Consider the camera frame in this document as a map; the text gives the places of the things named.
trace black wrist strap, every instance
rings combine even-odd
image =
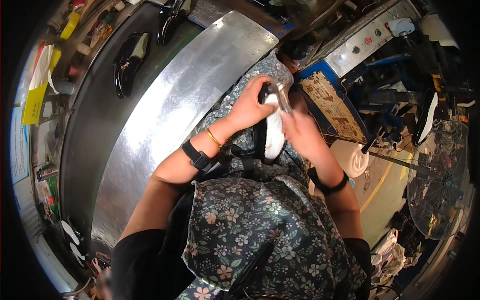
[[[348,175],[345,173],[345,171],[343,171],[342,181],[337,186],[334,186],[333,188],[329,188],[328,186],[320,183],[320,180],[318,180],[318,176],[317,176],[317,170],[315,170],[315,168],[309,169],[307,171],[307,175],[315,184],[315,187],[319,189],[324,194],[324,196],[328,196],[332,193],[341,191],[345,187],[347,182],[349,182]]]
[[[208,171],[207,168],[209,165],[211,166],[212,161],[210,158],[203,153],[202,151],[198,152],[190,143],[190,140],[187,140],[183,146],[181,147],[185,154],[190,157],[190,163],[195,168],[199,169],[200,171]]]

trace floral dress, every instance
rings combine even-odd
[[[274,49],[241,78],[200,130],[227,115],[257,74],[292,85],[293,77],[276,53]],[[252,128],[245,129],[227,144],[249,155],[255,148],[252,134]],[[216,158],[227,155],[221,151]],[[192,183],[195,193],[182,258],[197,279],[178,299],[214,299],[228,291],[266,241],[274,243],[274,250],[249,287],[251,296],[332,299],[341,288],[345,299],[353,299],[366,275],[345,247],[324,201],[308,193],[300,155],[285,144],[272,165],[254,161],[253,179],[242,178],[243,170],[242,160],[234,157],[224,178]]]

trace electric fan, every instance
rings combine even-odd
[[[474,193],[469,183],[467,139],[468,127],[463,123],[440,121],[412,158],[408,207],[427,238],[447,239],[467,222]]]

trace gold bangle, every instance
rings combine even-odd
[[[216,140],[216,138],[213,136],[213,134],[210,132],[210,129],[207,128],[206,131],[207,131],[208,135],[210,135],[210,137],[212,138],[212,140],[218,145],[219,148],[223,147],[223,145],[220,144],[220,143]]]

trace notice sign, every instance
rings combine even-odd
[[[22,125],[22,108],[13,108],[10,124],[10,169],[12,183],[28,176],[27,126]]]

